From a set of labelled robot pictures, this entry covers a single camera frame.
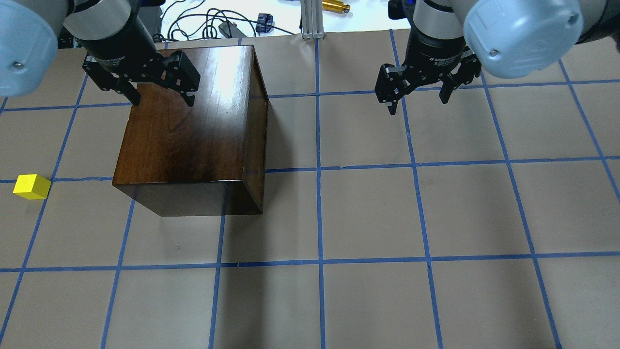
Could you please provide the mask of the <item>black gripper near drawer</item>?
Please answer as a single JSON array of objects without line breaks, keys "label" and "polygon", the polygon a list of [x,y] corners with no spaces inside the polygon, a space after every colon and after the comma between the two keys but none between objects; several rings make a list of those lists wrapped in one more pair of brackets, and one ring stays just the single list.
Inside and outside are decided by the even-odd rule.
[{"label": "black gripper near drawer", "polygon": [[162,55],[138,17],[129,17],[109,37],[81,39],[80,44],[87,51],[82,68],[102,91],[113,90],[139,106],[141,95],[133,84],[153,83],[180,93],[186,105],[194,106],[199,71],[183,51]]}]

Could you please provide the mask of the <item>silver robot arm near drawer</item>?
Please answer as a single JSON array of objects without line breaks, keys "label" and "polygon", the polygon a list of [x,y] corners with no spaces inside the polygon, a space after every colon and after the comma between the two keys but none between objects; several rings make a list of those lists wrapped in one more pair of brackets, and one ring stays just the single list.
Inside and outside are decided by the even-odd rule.
[{"label": "silver robot arm near drawer", "polygon": [[164,57],[138,16],[161,0],[3,0],[0,4],[0,94],[28,95],[56,58],[58,37],[67,29],[86,49],[82,68],[103,91],[124,95],[133,105],[137,83],[178,92],[193,106],[200,74],[188,56]]}]

